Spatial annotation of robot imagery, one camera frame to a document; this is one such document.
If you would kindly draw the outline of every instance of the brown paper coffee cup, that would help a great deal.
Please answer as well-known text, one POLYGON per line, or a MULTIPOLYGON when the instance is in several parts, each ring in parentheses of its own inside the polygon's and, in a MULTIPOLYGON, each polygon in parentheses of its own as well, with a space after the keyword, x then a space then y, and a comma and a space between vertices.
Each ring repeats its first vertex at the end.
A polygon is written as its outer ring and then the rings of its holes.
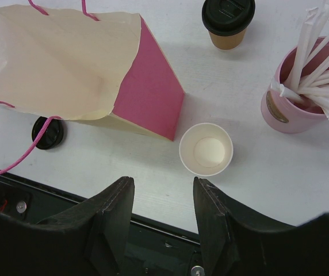
POLYGON ((246 29, 233 35, 233 36, 218 36, 214 33, 209 32, 212 43, 221 50, 230 50, 238 46, 244 39, 246 29))

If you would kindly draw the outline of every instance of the black plastic lid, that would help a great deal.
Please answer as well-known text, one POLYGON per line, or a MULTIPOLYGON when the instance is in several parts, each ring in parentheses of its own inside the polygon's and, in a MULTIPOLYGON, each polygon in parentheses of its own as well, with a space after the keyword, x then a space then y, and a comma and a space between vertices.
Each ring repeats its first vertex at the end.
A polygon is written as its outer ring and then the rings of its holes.
MULTIPOLYGON (((38 133, 42 129, 46 120, 47 118, 39 117, 38 120, 35 122, 32 130, 33 141, 36 139, 38 133)), ((37 144, 37 148, 39 148, 40 150, 48 150, 50 148, 54 148, 61 143, 62 138, 63 138, 63 125, 61 120, 52 120, 49 123, 42 138, 39 140, 37 144)))
POLYGON ((206 0, 202 19, 211 33, 233 36, 248 27, 254 13, 254 0, 206 0))

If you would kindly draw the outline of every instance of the pink mug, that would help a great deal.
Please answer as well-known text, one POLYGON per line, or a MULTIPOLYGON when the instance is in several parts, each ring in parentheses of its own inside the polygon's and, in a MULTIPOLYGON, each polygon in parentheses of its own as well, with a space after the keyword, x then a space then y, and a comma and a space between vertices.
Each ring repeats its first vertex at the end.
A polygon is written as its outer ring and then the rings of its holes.
MULTIPOLYGON (((324 37, 318 38, 314 47, 318 46, 324 37)), ((296 55, 296 47, 293 48, 278 66, 274 76, 278 83, 284 83, 292 69, 296 55)), ((301 76, 311 74, 320 63, 329 56, 329 42, 320 52, 305 66, 301 76)), ((314 125, 327 120, 321 108, 308 111, 302 110, 280 93, 269 86, 262 98, 261 110, 264 120, 273 129, 283 133, 300 133, 307 131, 314 125)))

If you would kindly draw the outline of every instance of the pink bag handle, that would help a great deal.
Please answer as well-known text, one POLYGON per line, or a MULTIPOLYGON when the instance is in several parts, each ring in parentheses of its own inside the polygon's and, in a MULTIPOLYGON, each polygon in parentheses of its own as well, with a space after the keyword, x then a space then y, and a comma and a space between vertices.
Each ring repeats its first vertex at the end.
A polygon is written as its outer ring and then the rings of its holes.
MULTIPOLYGON (((35 5, 32 0, 28 0, 28 2, 33 8, 38 10, 41 14, 44 14, 45 16, 49 15, 42 7, 35 5)), ((90 17, 93 20, 99 21, 99 19, 95 15, 86 12, 85 0, 82 0, 82 10, 84 15, 90 17)))
MULTIPOLYGON (((2 102, 0 101, 0 104, 4 104, 7 105, 10 108, 15 108, 15 106, 7 103, 7 102, 2 102)), ((42 138, 44 132, 46 131, 46 129, 49 126, 49 123, 53 120, 53 119, 58 119, 60 120, 61 117, 59 116, 51 116, 49 117, 46 122, 44 123, 43 127, 41 128, 40 132, 38 133, 37 137, 35 138, 34 142, 32 143, 32 145, 28 148, 28 150, 19 158, 15 161, 15 163, 11 164, 9 167, 4 168, 3 170, 0 170, 0 174, 4 174, 5 172, 11 170, 12 168, 16 167, 17 165, 19 165, 21 163, 21 161, 23 161, 31 152, 32 150, 37 146, 39 140, 42 138)))

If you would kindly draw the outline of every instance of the paper bag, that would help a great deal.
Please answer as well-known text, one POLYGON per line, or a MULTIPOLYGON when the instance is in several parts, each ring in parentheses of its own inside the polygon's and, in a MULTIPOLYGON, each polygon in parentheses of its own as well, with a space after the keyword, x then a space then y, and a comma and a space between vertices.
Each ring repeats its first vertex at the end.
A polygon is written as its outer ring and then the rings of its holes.
POLYGON ((174 139, 184 92, 139 14, 0 7, 0 101, 174 139))

